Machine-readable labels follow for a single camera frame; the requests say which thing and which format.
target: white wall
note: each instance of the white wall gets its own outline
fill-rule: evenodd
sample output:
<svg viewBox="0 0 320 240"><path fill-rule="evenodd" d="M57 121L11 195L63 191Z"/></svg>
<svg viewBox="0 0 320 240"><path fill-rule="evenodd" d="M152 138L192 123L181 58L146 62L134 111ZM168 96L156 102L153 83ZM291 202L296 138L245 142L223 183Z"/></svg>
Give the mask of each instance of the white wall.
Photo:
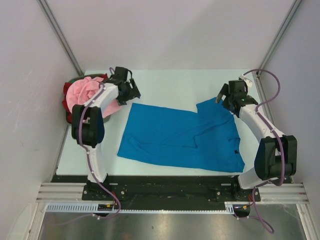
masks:
<svg viewBox="0 0 320 240"><path fill-rule="evenodd" d="M267 69L281 81L279 97L270 107L275 123L298 140L295 182L303 182L320 223L320 1L304 1ZM263 75L271 97L277 84Z"/></svg>
<svg viewBox="0 0 320 240"><path fill-rule="evenodd" d="M0 3L0 239L57 159L63 83L76 73L35 0Z"/></svg>
<svg viewBox="0 0 320 240"><path fill-rule="evenodd" d="M48 0L80 66L247 69L294 0Z"/></svg>

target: blue cloth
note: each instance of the blue cloth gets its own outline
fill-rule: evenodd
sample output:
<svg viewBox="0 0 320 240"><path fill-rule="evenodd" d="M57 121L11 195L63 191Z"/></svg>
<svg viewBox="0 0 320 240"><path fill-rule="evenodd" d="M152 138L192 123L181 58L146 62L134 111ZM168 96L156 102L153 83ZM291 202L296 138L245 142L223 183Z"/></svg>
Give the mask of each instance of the blue cloth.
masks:
<svg viewBox="0 0 320 240"><path fill-rule="evenodd" d="M140 162L242 172L240 137L233 115L215 98L197 113L133 103L118 156Z"/></svg>

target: gray floor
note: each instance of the gray floor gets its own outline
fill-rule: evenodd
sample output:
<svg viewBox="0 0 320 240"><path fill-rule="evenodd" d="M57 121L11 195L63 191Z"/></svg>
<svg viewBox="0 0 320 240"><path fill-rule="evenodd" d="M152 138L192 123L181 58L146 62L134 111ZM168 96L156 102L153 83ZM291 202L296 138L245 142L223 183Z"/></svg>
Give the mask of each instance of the gray floor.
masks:
<svg viewBox="0 0 320 240"><path fill-rule="evenodd" d="M254 219L223 214L130 214L97 220L83 213L46 213L39 240L305 240L295 205L259 205L275 234Z"/></svg>

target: red cloth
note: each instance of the red cloth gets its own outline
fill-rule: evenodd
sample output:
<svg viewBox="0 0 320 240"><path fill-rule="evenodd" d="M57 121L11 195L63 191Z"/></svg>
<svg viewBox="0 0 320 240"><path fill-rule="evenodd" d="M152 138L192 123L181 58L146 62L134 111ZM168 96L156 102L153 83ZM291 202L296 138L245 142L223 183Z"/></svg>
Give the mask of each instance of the red cloth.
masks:
<svg viewBox="0 0 320 240"><path fill-rule="evenodd" d="M67 95L68 89L70 88L71 85L72 85L72 83L70 83L70 82L64 83L64 86L63 86L64 99L62 101L62 105L63 105L64 109L66 110L66 121L70 124L72 123L72 113L69 111L69 108L67 105L67 100L66 100L66 95Z"/></svg>

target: pink cloth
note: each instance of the pink cloth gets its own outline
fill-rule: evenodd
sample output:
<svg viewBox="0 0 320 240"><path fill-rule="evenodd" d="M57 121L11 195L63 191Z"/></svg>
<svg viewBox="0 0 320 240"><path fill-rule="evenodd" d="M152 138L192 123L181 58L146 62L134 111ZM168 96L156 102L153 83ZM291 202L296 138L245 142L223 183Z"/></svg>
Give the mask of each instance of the pink cloth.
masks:
<svg viewBox="0 0 320 240"><path fill-rule="evenodd" d="M92 98L99 90L99 83L103 80L102 77L95 77L92 79L87 76L84 79L75 81L68 89L66 93L66 104L72 113L74 105L82 105ZM121 109L116 100L113 100L109 106L102 113L102 117L105 118Z"/></svg>

